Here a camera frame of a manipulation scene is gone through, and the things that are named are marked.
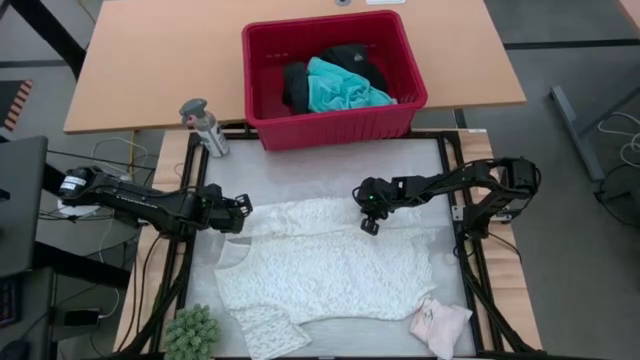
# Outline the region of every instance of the black cloth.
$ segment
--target black cloth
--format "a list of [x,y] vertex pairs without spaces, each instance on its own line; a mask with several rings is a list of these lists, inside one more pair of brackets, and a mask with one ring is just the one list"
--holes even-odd
[[288,64],[284,68],[284,93],[282,102],[293,107],[296,115],[308,114],[309,111],[309,81],[307,80],[307,66],[303,62]]
[[339,45],[325,50],[320,59],[338,65],[369,80],[374,88],[387,92],[387,80],[377,66],[369,61],[367,48],[360,44]]

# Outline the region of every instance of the keyboard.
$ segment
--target keyboard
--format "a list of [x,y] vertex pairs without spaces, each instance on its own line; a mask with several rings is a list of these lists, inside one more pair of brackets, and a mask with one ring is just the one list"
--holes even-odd
[[18,279],[0,279],[0,328],[18,322]]

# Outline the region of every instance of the succulent plant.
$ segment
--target succulent plant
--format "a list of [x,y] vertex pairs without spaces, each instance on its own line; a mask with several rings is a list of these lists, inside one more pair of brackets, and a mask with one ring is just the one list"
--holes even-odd
[[164,337],[165,360],[209,360],[218,342],[218,322],[209,314],[209,306],[178,310],[167,326]]

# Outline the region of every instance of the teal cloth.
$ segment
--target teal cloth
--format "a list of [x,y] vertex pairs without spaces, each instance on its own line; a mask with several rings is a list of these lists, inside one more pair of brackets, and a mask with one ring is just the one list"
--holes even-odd
[[389,95],[374,88],[369,80],[320,58],[311,58],[309,73],[309,110],[326,112],[391,105]]

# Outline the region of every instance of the red plastic bin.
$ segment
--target red plastic bin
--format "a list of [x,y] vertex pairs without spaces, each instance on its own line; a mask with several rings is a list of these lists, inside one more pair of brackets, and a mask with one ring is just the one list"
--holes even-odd
[[[279,151],[398,137],[427,102],[400,16],[373,11],[253,23],[243,34],[245,115],[265,150]],[[329,47],[364,44],[397,105],[293,115],[282,103],[284,67],[308,62]]]

